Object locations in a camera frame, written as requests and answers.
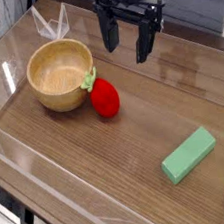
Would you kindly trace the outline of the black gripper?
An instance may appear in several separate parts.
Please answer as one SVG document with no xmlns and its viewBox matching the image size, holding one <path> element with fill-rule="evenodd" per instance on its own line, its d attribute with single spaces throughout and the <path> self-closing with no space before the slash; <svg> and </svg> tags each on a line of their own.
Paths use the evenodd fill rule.
<svg viewBox="0 0 224 224">
<path fill-rule="evenodd" d="M 164 0 L 94 0 L 94 2 L 100 6 L 113 8 L 115 11 L 123 11 L 134 20 L 148 19 L 139 23 L 139 36 L 136 41 L 136 62 L 139 64 L 145 62 L 153 50 L 154 29 L 160 31 L 164 27 L 164 19 L 162 19 L 162 9 L 165 7 Z M 110 10 L 98 8 L 97 16 L 105 47 L 107 51 L 112 53 L 119 44 L 118 23 Z"/>
</svg>

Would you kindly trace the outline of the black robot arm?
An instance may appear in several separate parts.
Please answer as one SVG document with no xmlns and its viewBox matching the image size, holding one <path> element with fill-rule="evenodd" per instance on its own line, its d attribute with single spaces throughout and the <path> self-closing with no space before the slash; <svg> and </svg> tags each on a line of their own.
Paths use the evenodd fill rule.
<svg viewBox="0 0 224 224">
<path fill-rule="evenodd" d="M 103 43 L 112 53 L 119 45 L 118 20 L 138 26 L 136 63 L 147 60 L 153 51 L 156 32 L 164 26 L 163 0 L 94 0 L 93 9 L 98 16 Z"/>
</svg>

